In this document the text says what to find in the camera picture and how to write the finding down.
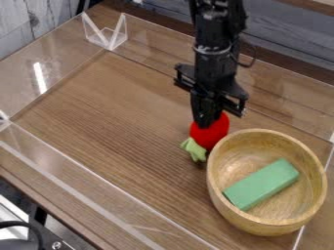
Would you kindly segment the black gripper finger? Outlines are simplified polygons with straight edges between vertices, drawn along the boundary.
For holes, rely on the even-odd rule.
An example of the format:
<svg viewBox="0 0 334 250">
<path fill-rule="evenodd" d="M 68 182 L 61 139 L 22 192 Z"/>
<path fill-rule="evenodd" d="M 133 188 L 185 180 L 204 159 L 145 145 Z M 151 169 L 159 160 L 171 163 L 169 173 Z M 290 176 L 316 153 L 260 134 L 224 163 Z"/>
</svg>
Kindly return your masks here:
<svg viewBox="0 0 334 250">
<path fill-rule="evenodd" d="M 200 101 L 200 112 L 199 112 L 199 127 L 208 128 L 211 124 L 220 117 L 223 110 L 221 99 L 213 100 L 211 98 L 203 98 Z"/>
<path fill-rule="evenodd" d="M 204 97 L 197 91 L 191 91 L 191 106 L 195 122 L 203 123 L 205 121 Z"/>
</svg>

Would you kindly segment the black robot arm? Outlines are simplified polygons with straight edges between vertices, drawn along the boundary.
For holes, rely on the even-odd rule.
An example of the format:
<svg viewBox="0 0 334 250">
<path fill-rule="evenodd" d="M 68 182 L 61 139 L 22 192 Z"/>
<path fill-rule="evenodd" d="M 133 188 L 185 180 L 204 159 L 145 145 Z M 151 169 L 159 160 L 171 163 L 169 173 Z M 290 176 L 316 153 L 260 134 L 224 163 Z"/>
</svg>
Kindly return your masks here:
<svg viewBox="0 0 334 250">
<path fill-rule="evenodd" d="M 195 63 L 175 65 L 175 84 L 191 94 L 196 126 L 208 128 L 223 111 L 241 117 L 249 94 L 236 82 L 240 62 L 240 34 L 247 28 L 243 0 L 189 0 L 195 26 Z"/>
</svg>

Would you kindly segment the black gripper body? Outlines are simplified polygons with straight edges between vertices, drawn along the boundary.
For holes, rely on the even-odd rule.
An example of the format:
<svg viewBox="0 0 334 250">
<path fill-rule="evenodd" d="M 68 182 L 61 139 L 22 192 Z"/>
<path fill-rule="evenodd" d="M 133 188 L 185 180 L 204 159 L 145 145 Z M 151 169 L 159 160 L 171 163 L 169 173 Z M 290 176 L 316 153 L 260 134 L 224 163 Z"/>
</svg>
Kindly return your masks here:
<svg viewBox="0 0 334 250">
<path fill-rule="evenodd" d="M 223 110 L 241 117 L 249 95 L 236 82 L 240 46 L 219 49 L 195 45 L 193 51 L 195 63 L 175 65 L 175 84 L 204 98 L 221 99 Z"/>
</svg>

